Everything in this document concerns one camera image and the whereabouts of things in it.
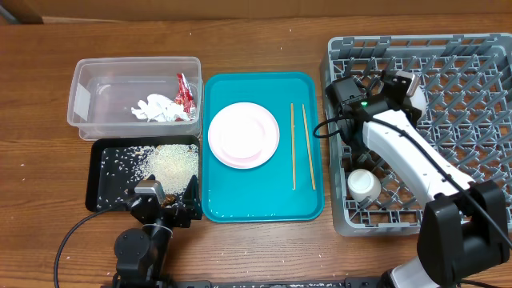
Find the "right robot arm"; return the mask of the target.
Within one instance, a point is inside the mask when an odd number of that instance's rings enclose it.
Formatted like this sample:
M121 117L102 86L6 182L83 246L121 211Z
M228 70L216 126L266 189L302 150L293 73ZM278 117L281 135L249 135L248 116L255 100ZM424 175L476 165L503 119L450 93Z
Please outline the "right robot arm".
M415 129L426 108L416 74L383 73L383 87L356 106L362 141L404 181L423 210L412 260L385 272L383 287L452 287L507 262L506 200L492 180L477 183Z

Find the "red snack wrapper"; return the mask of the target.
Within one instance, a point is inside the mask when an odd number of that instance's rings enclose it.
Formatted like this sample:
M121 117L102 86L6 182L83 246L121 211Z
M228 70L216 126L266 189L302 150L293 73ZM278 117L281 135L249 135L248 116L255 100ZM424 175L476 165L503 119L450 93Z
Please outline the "red snack wrapper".
M183 106L183 110L187 113L190 120L196 118L196 103L192 95L190 84L186 80L184 74L177 74L178 92L174 101Z

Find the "white bowl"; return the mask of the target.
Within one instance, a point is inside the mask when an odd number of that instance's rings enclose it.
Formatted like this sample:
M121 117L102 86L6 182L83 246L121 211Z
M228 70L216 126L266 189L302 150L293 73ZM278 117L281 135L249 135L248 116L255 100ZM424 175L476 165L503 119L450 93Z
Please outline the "white bowl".
M426 114L427 100L420 86L416 88L413 96L410 97L409 100L412 107L420 111L418 118L422 118Z

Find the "white cup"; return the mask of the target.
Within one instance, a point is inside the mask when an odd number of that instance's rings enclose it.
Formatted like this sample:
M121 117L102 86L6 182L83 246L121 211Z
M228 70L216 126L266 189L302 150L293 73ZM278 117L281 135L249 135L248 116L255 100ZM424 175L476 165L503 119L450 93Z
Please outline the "white cup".
M348 190L353 200L363 202L365 199L375 201L381 193L381 183L369 170L353 170L347 179Z

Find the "wooden chopstick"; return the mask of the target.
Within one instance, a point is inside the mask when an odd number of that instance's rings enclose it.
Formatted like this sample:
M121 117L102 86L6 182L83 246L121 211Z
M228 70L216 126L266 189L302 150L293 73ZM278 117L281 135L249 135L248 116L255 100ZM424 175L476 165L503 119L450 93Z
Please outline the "wooden chopstick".
M305 108L304 104L302 104L302 119L303 119L304 131L305 131L305 139L306 139L306 148L307 148L308 162L309 162L309 168L310 168L311 185L312 185L312 190L316 190L313 157L312 157L311 146L310 146L310 133L309 133L307 116L306 116L306 108Z
M296 190L296 149L295 149L295 117L294 104L290 104L290 135L291 135L291 157L292 157L292 189Z

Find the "white napkin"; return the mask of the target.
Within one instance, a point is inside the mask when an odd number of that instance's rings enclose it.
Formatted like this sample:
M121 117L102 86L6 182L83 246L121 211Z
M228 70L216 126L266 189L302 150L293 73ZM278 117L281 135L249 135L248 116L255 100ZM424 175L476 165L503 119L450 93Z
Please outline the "white napkin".
M195 120L195 107L186 108L183 100L171 100L161 94L150 94L147 101L139 100L131 113L147 122L188 122Z

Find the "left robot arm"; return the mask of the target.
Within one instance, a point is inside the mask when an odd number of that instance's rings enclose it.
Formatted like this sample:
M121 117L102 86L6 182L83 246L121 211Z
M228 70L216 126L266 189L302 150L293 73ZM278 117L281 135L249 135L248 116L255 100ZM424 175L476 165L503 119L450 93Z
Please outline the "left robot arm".
M177 287L163 272L173 229L188 228L202 218L198 177L192 176L180 199L165 194L153 176L130 192L126 203L140 228L123 231L114 244L117 258L113 287Z

